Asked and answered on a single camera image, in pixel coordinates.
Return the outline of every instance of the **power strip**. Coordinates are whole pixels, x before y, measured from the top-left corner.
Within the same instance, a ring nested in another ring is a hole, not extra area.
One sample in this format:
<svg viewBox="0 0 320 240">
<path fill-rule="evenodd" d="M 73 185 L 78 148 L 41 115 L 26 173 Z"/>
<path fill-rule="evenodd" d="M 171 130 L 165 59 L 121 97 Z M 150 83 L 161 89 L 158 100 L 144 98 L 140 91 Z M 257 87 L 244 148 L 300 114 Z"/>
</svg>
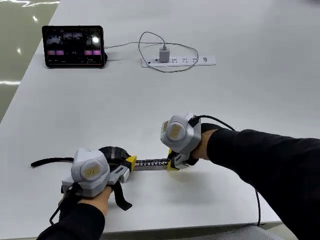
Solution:
<svg viewBox="0 0 320 240">
<path fill-rule="evenodd" d="M 146 62 L 151 67 L 180 67 L 180 66 L 191 66 L 197 60 L 195 56 L 171 56 L 169 62 L 159 62 L 159 58 L 145 58 Z M 147 68 L 148 65 L 141 59 L 141 66 Z M 195 66 L 210 66 L 216 65 L 215 56 L 199 56 L 199 61 Z"/>
</svg>

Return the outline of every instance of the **gray plastic housing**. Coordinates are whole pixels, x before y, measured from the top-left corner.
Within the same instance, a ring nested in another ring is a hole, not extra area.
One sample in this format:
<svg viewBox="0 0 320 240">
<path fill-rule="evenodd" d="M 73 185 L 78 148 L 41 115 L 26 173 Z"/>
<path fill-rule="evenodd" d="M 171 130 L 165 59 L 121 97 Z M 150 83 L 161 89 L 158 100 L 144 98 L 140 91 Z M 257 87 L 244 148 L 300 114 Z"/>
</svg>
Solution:
<svg viewBox="0 0 320 240">
<path fill-rule="evenodd" d="M 189 156 L 201 141 L 201 119 L 192 127 L 188 121 L 194 117 L 189 113 L 185 116 L 173 115 L 162 124 L 161 142 L 174 152 Z"/>
<path fill-rule="evenodd" d="M 71 175 L 67 178 L 62 180 L 62 189 L 63 192 L 66 193 L 66 191 L 70 188 L 70 186 L 77 182 L 79 183 L 81 189 L 76 193 L 77 195 L 84 196 L 87 198 L 93 198 L 100 194 L 105 187 L 114 185 L 118 180 L 120 180 L 122 183 L 125 182 L 129 175 L 130 170 L 126 166 L 119 165 L 117 168 L 115 168 L 112 172 L 110 172 L 110 167 L 107 162 L 107 159 L 100 151 L 94 151 L 91 150 L 92 155 L 86 152 L 84 153 L 84 157 L 80 156 L 78 153 L 83 153 L 83 149 L 79 149 L 75 154 L 75 159 L 77 160 L 72 163 L 71 167 Z M 103 163 L 103 172 L 104 174 L 100 175 L 98 178 L 91 177 L 91 178 L 80 178 L 79 173 L 82 172 L 81 169 L 83 166 L 88 166 L 89 168 L 92 167 L 91 162 L 95 160 L 97 163 Z"/>
</svg>

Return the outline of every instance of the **white table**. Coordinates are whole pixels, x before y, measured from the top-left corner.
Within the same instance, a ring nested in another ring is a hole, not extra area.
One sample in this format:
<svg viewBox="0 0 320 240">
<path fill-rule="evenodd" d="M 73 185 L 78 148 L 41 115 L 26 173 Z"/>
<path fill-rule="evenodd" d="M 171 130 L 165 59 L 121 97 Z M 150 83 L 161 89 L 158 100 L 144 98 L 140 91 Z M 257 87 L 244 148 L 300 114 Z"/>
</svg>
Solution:
<svg viewBox="0 0 320 240">
<path fill-rule="evenodd" d="M 140 159 L 164 157 L 161 123 L 173 114 L 320 137 L 319 11 L 307 0 L 63 0 L 51 25 L 102 25 L 107 46 L 149 30 L 215 54 L 217 66 L 159 73 L 141 68 L 129 45 L 110 50 L 105 69 L 47 69 L 41 42 L 0 125 L 0 239 L 37 236 L 61 198 L 69 163 L 31 169 L 31 162 L 107 145 Z M 123 190 L 133 207 L 122 211 L 112 199 L 105 232 L 258 219 L 253 188 L 205 161 L 180 172 L 134 172 Z M 261 209 L 263 223 L 279 221 L 264 199 Z"/>
</svg>

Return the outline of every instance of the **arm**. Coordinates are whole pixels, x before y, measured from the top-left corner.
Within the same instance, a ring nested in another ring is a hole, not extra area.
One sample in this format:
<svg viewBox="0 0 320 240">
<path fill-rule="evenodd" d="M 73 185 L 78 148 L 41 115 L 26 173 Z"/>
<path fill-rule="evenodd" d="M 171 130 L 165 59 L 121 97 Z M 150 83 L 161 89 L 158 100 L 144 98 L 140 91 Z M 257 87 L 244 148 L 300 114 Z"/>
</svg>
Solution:
<svg viewBox="0 0 320 240">
<path fill-rule="evenodd" d="M 98 196 L 81 199 L 66 217 L 44 230 L 37 239 L 98 240 L 105 228 L 111 192 L 107 186 Z"/>
<path fill-rule="evenodd" d="M 320 140 L 254 130 L 203 133 L 192 157 L 236 172 L 301 239 L 320 226 Z"/>
</svg>

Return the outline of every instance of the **tablet screen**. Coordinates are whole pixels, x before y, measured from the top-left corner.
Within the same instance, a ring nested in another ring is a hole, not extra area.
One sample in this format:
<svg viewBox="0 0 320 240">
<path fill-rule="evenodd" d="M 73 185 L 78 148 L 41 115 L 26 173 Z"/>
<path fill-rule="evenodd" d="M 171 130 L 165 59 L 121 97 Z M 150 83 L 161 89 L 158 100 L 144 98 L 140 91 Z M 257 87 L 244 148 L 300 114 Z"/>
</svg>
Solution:
<svg viewBox="0 0 320 240">
<path fill-rule="evenodd" d="M 49 65 L 103 65 L 102 28 L 49 26 L 43 29 Z"/>
</svg>

